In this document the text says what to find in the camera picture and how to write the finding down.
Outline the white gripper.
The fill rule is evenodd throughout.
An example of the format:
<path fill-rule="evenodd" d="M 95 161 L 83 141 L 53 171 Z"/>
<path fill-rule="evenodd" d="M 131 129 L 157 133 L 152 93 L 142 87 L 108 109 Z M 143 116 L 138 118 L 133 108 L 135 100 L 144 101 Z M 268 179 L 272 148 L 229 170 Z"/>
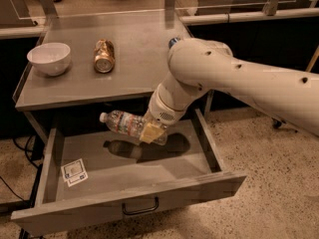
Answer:
<path fill-rule="evenodd" d="M 158 92 L 154 92 L 149 102 L 149 107 L 144 115 L 148 121 L 156 121 L 165 125 L 177 123 L 185 111 L 175 111 L 169 108 L 161 99 Z M 165 144 L 165 130 L 159 125 L 147 122 L 144 126 L 140 140 L 146 143 Z"/>

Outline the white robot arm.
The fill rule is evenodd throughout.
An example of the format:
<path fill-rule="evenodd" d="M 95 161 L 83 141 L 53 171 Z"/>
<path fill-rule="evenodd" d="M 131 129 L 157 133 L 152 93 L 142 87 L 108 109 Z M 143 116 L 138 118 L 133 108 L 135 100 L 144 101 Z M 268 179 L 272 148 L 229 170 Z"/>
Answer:
<path fill-rule="evenodd" d="M 319 137 L 319 75 L 235 58 L 220 42 L 175 38 L 168 73 L 150 99 L 148 120 L 177 123 L 208 91 L 220 91 L 294 129 Z"/>

